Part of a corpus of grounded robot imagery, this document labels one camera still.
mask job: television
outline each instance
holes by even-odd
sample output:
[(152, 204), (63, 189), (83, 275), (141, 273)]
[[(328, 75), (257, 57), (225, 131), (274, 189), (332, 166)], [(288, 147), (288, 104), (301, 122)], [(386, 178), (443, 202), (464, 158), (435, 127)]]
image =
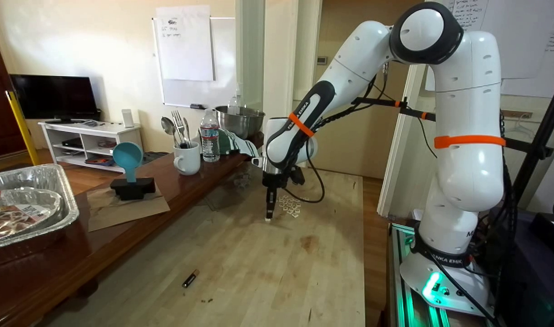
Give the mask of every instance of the television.
[(99, 120), (90, 78), (9, 75), (23, 118), (56, 118), (61, 124), (74, 120)]

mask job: wooden floor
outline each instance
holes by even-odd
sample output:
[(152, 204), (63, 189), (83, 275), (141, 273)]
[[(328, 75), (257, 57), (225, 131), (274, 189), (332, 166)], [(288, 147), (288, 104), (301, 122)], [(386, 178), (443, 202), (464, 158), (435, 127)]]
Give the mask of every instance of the wooden floor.
[[(41, 162), (49, 162), (45, 151), (39, 153), (39, 158)], [(74, 195), (119, 177), (118, 173), (85, 167), (63, 167)], [(365, 325), (377, 325), (386, 295), (386, 220), (375, 215), (379, 191), (379, 180), (363, 178)]]

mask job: cup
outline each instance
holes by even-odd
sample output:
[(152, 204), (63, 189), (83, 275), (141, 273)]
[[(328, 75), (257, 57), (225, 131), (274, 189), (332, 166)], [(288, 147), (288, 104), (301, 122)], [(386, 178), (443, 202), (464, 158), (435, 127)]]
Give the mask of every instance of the cup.
[(172, 166), (179, 175), (196, 175), (201, 169), (199, 147), (194, 142), (181, 142), (174, 149)]

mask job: metal tray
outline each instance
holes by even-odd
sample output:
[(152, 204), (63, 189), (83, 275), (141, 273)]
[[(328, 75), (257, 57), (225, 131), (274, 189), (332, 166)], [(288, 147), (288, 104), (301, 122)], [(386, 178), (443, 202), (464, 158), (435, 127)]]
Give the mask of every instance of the metal tray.
[(47, 164), (0, 173), (0, 191), (27, 187), (58, 193), (58, 211), (30, 229), (19, 231), (7, 238), (0, 238), (0, 247), (34, 240), (38, 236), (59, 231), (78, 218), (78, 207), (72, 196), (72, 189), (59, 166)]

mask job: aluminum foil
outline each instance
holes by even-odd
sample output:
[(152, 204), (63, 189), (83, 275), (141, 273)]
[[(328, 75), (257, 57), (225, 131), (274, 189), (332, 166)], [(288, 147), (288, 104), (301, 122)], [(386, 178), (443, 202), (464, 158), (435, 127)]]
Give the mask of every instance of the aluminum foil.
[(30, 206), (29, 215), (41, 215), (38, 216), (39, 222), (0, 238), (0, 247), (59, 231), (78, 218), (78, 207), (67, 177), (54, 164), (0, 173), (0, 211), (7, 211), (7, 207), (27, 211), (27, 206)]

